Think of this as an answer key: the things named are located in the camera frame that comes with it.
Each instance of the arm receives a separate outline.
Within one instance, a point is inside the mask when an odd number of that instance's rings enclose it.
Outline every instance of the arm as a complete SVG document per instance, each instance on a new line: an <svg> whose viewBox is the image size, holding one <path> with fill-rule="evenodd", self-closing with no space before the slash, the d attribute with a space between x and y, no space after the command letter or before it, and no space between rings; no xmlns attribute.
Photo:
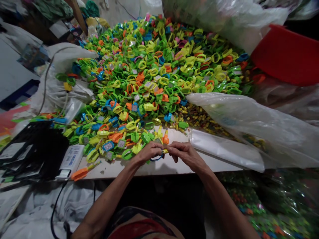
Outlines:
<svg viewBox="0 0 319 239"><path fill-rule="evenodd" d="M198 174L231 239L260 238L240 212L226 189L190 143L173 142L167 150L177 163L178 157Z"/></svg>
<svg viewBox="0 0 319 239"><path fill-rule="evenodd" d="M90 208L81 224L72 234L72 239L100 238L136 171L149 159L156 155L162 155L162 150L163 145L150 142L131 159Z"/></svg>

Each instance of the hand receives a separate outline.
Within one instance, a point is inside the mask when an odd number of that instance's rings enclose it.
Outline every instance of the hand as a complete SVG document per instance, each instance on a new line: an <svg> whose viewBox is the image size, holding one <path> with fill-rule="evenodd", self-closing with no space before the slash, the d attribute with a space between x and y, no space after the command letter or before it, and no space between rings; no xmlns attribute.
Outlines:
<svg viewBox="0 0 319 239"><path fill-rule="evenodd" d="M132 161L139 162L143 165L151 158L161 156L162 150L162 144L151 141L132 159Z"/></svg>
<svg viewBox="0 0 319 239"><path fill-rule="evenodd" d="M167 150L169 155L173 157L175 163L178 162L179 157L195 173L209 169L205 161L199 156L190 143L174 141L172 144L167 146Z"/></svg>

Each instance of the blue string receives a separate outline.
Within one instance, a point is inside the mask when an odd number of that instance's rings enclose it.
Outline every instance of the blue string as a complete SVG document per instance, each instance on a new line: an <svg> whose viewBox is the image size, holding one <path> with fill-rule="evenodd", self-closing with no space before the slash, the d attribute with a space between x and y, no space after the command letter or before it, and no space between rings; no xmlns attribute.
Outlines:
<svg viewBox="0 0 319 239"><path fill-rule="evenodd" d="M150 159L150 161L151 161L151 162L158 161L158 160L160 160L160 159L163 157L163 155L164 155L164 154L162 153L162 155L161 155L158 159Z"/></svg>

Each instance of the red plastic basket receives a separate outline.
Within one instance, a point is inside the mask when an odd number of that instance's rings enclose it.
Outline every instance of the red plastic basket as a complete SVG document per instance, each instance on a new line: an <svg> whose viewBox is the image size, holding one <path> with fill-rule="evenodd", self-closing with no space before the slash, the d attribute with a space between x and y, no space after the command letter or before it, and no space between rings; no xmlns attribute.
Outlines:
<svg viewBox="0 0 319 239"><path fill-rule="evenodd" d="M251 55L269 75L297 86L319 83L319 41L270 25L271 30Z"/></svg>

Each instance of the black cable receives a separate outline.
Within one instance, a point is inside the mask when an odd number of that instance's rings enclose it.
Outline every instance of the black cable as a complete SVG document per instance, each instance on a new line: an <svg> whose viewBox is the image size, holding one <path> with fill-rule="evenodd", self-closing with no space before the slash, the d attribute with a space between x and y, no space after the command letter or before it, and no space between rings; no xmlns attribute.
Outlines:
<svg viewBox="0 0 319 239"><path fill-rule="evenodd" d="M119 0L117 2L124 8L124 10L127 12L128 15L130 15L134 20L137 20L135 17L132 16L132 14L128 12L128 10L126 10L126 8L122 5L122 3L120 3Z"/></svg>
<svg viewBox="0 0 319 239"><path fill-rule="evenodd" d="M56 236L56 234L55 234L55 232L54 232L53 216L54 216L54 212L55 212L55 209L56 209L57 201L59 200L59 197L60 197L60 195L61 195L61 192L62 192L62 190L64 189L64 187L66 186L66 184L67 184L67 181L65 181L65 182L63 183L63 185L62 185L62 188L61 188L61 190L60 190L60 192L59 192L59 195L57 196L55 205L54 205L54 207L53 207L53 212L52 212L52 215L51 215L51 232L52 232L52 235L53 235L54 239L59 239L59 238ZM68 231L66 232L66 236L67 236L67 238L69 238L69 235L70 235L70 225L69 225L67 222L65 222L64 225L63 225L63 227L66 228L67 226L68 226Z"/></svg>
<svg viewBox="0 0 319 239"><path fill-rule="evenodd" d="M95 181L93 180L94 183L94 189L93 189L93 203L95 203Z"/></svg>

